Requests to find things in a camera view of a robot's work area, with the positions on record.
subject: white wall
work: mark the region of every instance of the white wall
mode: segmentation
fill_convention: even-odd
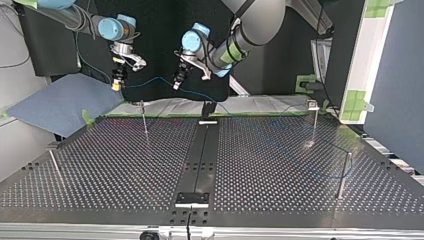
[[[17,16],[2,8],[20,28]],[[28,56],[23,38],[0,12],[0,66],[20,63]],[[22,66],[0,69],[0,114],[10,106],[47,86],[46,78],[36,77],[31,61]],[[0,181],[43,154],[54,136],[16,119],[0,118]]]

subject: black backdrop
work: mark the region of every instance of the black backdrop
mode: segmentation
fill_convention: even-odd
[[[86,8],[87,2],[88,0],[78,0],[77,4]],[[337,3],[335,0],[325,2]],[[337,31],[337,18],[340,16],[335,17],[334,13],[337,13],[338,4],[325,5]],[[147,61],[148,66],[138,73],[129,70],[127,85],[143,84],[158,76],[172,82],[172,75],[178,65],[178,58],[173,52],[180,48],[182,35],[193,23],[200,22],[208,26],[211,29],[211,39],[218,45],[226,38],[232,17],[221,0],[91,0],[90,6],[89,11],[99,15],[116,17],[122,13],[133,16],[138,21],[137,30],[142,36],[135,41],[135,49]],[[72,40],[64,40],[65,35],[72,38],[68,30],[36,13],[27,14],[21,18],[21,23],[31,57],[39,63],[34,65],[36,72],[38,70],[44,75],[54,76],[77,71],[75,47],[70,46]],[[314,72],[310,41],[315,38],[314,28],[293,9],[287,8],[283,26],[277,36],[266,46],[253,49],[250,56],[235,68],[234,76],[253,94],[293,94],[296,76]],[[79,47],[84,58],[108,74],[113,69],[110,44],[111,42],[100,38],[93,41],[85,34],[80,34],[79,37]],[[46,54],[48,49],[51,49],[50,54]],[[45,56],[55,61],[46,61]],[[102,75],[86,66],[82,72],[106,82]],[[202,81],[201,75],[200,70],[193,70],[181,87],[206,94],[217,101],[224,101],[228,97],[228,76]],[[144,87],[124,89],[123,94],[128,101],[170,97],[207,100],[197,95],[175,92],[161,81]]]
[[[128,85],[142,84],[157,76],[172,82],[172,75],[178,67],[178,57],[173,52],[180,48],[182,35],[195,22],[200,22],[211,29],[210,38],[221,43],[226,38],[232,16],[220,0],[96,0],[95,3],[101,15],[116,16],[117,13],[123,13],[137,19],[137,30],[142,36],[135,41],[135,49],[148,65],[137,73],[128,71]],[[203,81],[201,75],[200,70],[194,69],[181,88],[224,101],[229,94],[228,76],[214,76],[210,81]],[[175,92],[161,81],[154,81],[142,88],[125,89],[123,94],[129,101],[175,96],[206,100],[197,95]]]

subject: perforated metal table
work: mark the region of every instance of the perforated metal table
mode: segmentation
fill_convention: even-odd
[[[105,118],[0,183],[0,222],[424,230],[424,189],[329,116]],[[343,199],[337,199],[346,154]],[[209,207],[176,208],[178,193]]]

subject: blue cloth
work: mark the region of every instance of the blue cloth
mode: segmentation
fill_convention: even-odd
[[[50,84],[7,113],[23,122],[69,137],[86,125],[82,112],[90,118],[106,114],[122,102],[108,84],[83,74],[70,74]]]

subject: robotic arm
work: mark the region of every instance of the robotic arm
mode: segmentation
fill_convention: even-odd
[[[119,14],[117,18],[108,18],[87,13],[75,5],[76,0],[38,0],[37,8],[31,8],[66,26],[66,28],[91,34],[93,38],[101,36],[113,41],[111,51],[117,69],[113,71],[112,89],[119,91],[126,79],[126,65],[134,72],[140,71],[147,64],[139,55],[134,53],[133,43],[140,33],[135,31],[136,19]]]
[[[286,6],[294,8],[315,29],[321,6],[317,0],[222,0],[234,13],[235,19],[228,38],[215,48],[208,40],[210,30],[195,23],[182,37],[182,49],[175,54],[180,57],[179,70],[174,77],[174,89],[178,89],[190,70],[197,67],[203,71],[202,80],[211,75],[224,77],[230,69],[242,61],[256,46],[267,44],[279,31]],[[332,25],[323,14],[319,32]]]

